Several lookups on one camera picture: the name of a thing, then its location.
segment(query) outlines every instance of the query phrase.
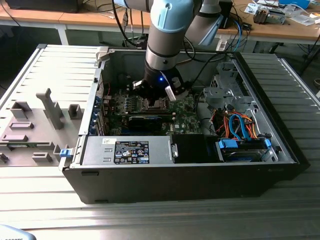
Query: psu label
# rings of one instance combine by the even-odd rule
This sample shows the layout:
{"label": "psu label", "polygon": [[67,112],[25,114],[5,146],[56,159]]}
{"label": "psu label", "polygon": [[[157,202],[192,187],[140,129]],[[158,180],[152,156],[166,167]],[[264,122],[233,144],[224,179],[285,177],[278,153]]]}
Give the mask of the psu label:
{"label": "psu label", "polygon": [[116,141],[114,149],[115,164],[149,164],[148,141]]}

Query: green circuit board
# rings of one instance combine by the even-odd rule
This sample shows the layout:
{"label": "green circuit board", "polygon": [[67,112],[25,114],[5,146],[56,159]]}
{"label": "green circuit board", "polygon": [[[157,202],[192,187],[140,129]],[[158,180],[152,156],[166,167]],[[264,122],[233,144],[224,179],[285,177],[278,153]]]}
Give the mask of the green circuit board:
{"label": "green circuit board", "polygon": [[[128,95],[125,91],[119,90],[110,97],[109,106],[107,106],[109,108],[106,115],[108,135],[201,134],[201,126],[194,112],[194,104],[194,96],[190,94],[174,102],[161,98],[159,102],[150,107],[148,102],[140,96]],[[148,132],[131,131],[128,127],[128,120],[136,116],[161,118],[161,129]]]}

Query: black box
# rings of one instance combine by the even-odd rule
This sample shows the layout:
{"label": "black box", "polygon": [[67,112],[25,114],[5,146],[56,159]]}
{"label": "black box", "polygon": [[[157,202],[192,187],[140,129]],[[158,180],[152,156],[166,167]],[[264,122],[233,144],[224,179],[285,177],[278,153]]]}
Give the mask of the black box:
{"label": "black box", "polygon": [[221,8],[221,14],[223,15],[222,22],[220,24],[219,29],[226,29],[227,21],[229,19],[230,11],[233,5],[232,0],[220,0],[219,2],[220,8]]}
{"label": "black box", "polygon": [[77,13],[84,0],[5,0],[11,9]]}

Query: motherboard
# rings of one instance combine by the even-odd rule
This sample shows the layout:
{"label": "motherboard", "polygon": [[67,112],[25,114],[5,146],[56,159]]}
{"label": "motherboard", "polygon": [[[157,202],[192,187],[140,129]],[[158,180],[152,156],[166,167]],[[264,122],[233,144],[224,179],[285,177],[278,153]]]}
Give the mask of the motherboard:
{"label": "motherboard", "polygon": [[165,136],[201,134],[194,111],[194,96],[169,101],[159,98],[150,106],[147,99],[120,89],[104,97],[105,129],[109,136]]}

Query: wooden desk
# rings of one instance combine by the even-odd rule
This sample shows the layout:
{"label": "wooden desk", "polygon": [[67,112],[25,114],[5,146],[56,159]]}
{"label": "wooden desk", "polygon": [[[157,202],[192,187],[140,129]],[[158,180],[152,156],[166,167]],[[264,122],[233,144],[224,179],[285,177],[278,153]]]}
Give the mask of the wooden desk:
{"label": "wooden desk", "polygon": [[[250,38],[252,37],[263,37],[263,38],[277,38],[277,39],[291,39],[291,40],[312,40],[316,41],[320,34],[318,25],[304,26],[303,24],[297,23],[290,18],[287,18],[284,25],[280,24],[257,24],[254,23],[253,14],[245,13],[246,5],[251,2],[249,0],[234,0],[235,8],[239,16],[244,22],[252,25],[252,31]],[[307,9],[309,12],[320,11],[320,6],[312,7]],[[233,34],[236,34],[237,30],[231,30]]]}
{"label": "wooden desk", "polygon": [[[85,31],[101,31],[101,32],[119,32],[115,19],[102,15],[100,13],[89,12],[82,9],[79,13],[63,13],[38,10],[14,10],[10,9],[7,3],[3,1],[5,9],[14,17],[15,20],[23,27],[40,27],[54,28],[58,30],[62,44],[68,45],[66,30],[85,30]],[[252,31],[248,37],[253,41],[265,42],[282,42],[297,44],[314,44],[320,30],[318,25],[304,26],[290,19],[286,20],[284,25],[279,24],[255,24],[253,15],[244,13],[245,6],[250,0],[234,0],[235,8],[239,16],[244,22],[252,24]],[[320,11],[320,6],[316,9],[308,9],[309,11]],[[119,19],[122,20],[124,14],[123,9],[118,10]],[[135,33],[141,33],[141,16],[140,12],[132,11],[133,27]],[[150,27],[149,13],[143,13],[144,32],[148,33]],[[0,6],[0,25],[17,25],[8,14]],[[231,26],[228,29],[219,29],[216,38],[227,41],[237,34],[237,28]]]}

